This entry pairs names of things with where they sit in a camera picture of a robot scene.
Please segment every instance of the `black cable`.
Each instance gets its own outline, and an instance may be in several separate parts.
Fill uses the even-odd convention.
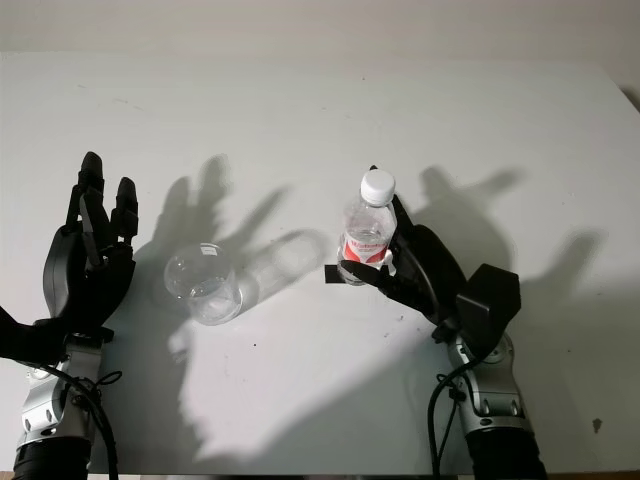
[[[107,464],[109,468],[109,480],[118,480],[118,457],[116,453],[116,442],[113,437],[113,430],[111,430],[111,424],[109,423],[109,419],[107,418],[107,415],[104,412],[104,409],[100,405],[99,396],[93,393],[92,390],[89,390],[87,387],[85,387],[82,384],[83,379],[74,378],[71,375],[65,372],[62,372],[49,365],[38,365],[35,368],[44,370],[45,372],[63,380],[64,382],[72,386],[74,389],[76,389],[78,393],[80,393],[80,395],[82,395],[86,399],[87,404],[89,406],[89,411],[91,412],[91,415],[93,417],[93,421],[95,422],[96,427],[98,428],[98,431],[102,435],[105,448],[107,449]],[[110,373],[109,375],[106,375],[105,377],[103,377],[101,380],[104,380],[105,378],[110,377],[113,374],[117,374],[117,373],[118,372]],[[108,381],[107,383],[103,382],[102,384],[105,385],[105,384],[113,383],[116,380]],[[98,384],[100,384],[100,380],[94,384],[96,388]]]
[[[429,435],[429,452],[431,454],[431,469],[433,470],[432,475],[434,480],[440,480],[440,459],[438,458],[438,448],[436,447],[436,428],[434,425],[436,402],[438,401],[438,397],[442,393],[442,390],[444,390],[444,388],[452,382],[454,378],[463,374],[467,370],[472,369],[480,362],[481,360],[474,358],[469,363],[465,363],[464,365],[460,365],[458,368],[455,368],[451,373],[444,377],[438,385],[436,385],[436,388],[434,388],[431,393],[429,406],[427,408],[427,430]]]
[[[451,413],[449,414],[449,421],[447,422],[447,428],[444,429],[444,435],[442,442],[440,443],[440,449],[438,450],[438,465],[442,462],[442,454],[444,453],[444,446],[447,444],[447,438],[449,438],[449,431],[451,430],[451,424],[456,416],[456,409],[458,408],[458,400],[453,399],[453,407],[451,407]]]

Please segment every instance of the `robotic hand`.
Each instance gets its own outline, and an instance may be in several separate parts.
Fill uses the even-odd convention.
[[[109,220],[103,191],[102,160],[89,152],[44,267],[51,318],[28,326],[0,308],[0,357],[32,367],[16,480],[86,479],[96,427],[104,437],[109,478],[118,477],[115,441],[98,387],[121,373],[97,376],[102,346],[113,338],[102,325],[133,277],[131,239],[138,231],[138,203],[135,184],[122,178]]]
[[[433,475],[440,477],[435,403],[446,387],[460,405],[462,428],[476,479],[545,479],[523,402],[513,378],[513,345],[505,334],[520,310],[520,283],[514,273],[483,264],[467,280],[453,255],[424,225],[414,225],[397,196],[398,226],[389,248],[395,275],[343,260],[341,265],[392,300],[421,312],[436,325],[432,337],[448,345],[455,369],[443,376],[428,407]]]

